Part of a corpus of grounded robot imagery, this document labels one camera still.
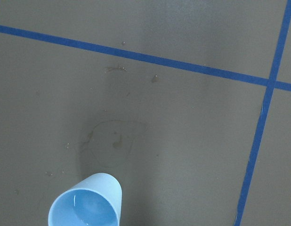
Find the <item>light blue plastic cup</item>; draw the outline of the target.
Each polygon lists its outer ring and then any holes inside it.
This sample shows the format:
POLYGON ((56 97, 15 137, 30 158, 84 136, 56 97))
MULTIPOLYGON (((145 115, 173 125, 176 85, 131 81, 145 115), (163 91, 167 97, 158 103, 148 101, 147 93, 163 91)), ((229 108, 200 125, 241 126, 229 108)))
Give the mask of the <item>light blue plastic cup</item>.
POLYGON ((49 226, 118 226, 122 189, 107 173, 94 174, 60 194, 48 213, 49 226))

